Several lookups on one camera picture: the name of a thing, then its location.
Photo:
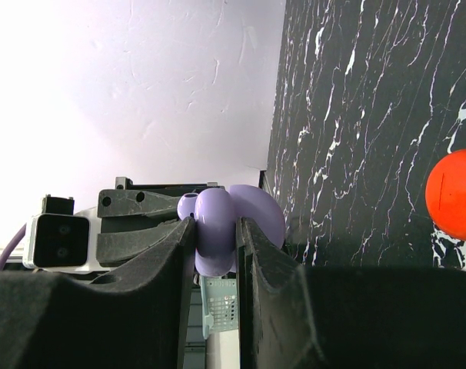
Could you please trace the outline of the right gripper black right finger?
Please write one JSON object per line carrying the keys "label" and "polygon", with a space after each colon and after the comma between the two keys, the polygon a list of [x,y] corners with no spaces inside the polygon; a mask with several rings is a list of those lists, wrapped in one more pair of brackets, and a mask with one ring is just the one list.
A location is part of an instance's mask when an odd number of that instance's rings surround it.
{"label": "right gripper black right finger", "polygon": [[236,225],[243,368],[466,368],[466,272],[305,267]]}

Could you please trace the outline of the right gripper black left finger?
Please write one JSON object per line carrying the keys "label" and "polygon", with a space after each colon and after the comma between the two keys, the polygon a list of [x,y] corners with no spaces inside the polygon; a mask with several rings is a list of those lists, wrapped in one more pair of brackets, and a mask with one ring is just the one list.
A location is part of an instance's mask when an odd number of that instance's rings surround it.
{"label": "right gripper black left finger", "polygon": [[180,368],[195,222],[83,284],[63,274],[0,272],[0,368]]}

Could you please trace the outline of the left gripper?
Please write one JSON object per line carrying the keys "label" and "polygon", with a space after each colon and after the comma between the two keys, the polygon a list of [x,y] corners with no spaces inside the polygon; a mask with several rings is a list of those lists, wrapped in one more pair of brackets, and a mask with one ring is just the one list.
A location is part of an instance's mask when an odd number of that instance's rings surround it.
{"label": "left gripper", "polygon": [[128,177],[116,177],[115,188],[100,191],[99,218],[147,217],[168,222],[141,230],[100,233],[96,242],[96,260],[105,267],[129,261],[169,236],[179,224],[179,221],[170,220],[178,217],[177,205],[183,192],[225,187],[217,182],[135,184]]}

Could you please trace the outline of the lilac earbud front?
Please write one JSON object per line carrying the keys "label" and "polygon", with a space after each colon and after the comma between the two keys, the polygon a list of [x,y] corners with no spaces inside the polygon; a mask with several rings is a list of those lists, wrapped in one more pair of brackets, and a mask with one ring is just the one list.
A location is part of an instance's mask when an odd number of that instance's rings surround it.
{"label": "lilac earbud front", "polygon": [[195,217],[195,204],[198,193],[187,193],[181,196],[177,204],[177,214],[180,220]]}

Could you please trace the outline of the lilac earbud charging case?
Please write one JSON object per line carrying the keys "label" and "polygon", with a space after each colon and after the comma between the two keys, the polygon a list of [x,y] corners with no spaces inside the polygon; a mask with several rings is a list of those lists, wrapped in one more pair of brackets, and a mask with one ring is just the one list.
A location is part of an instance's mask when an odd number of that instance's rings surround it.
{"label": "lilac earbud charging case", "polygon": [[195,268],[200,275],[218,278],[232,271],[239,218],[254,220],[274,246],[284,244],[283,211],[268,192],[247,184],[234,184],[228,190],[206,189],[198,195],[194,211]]}

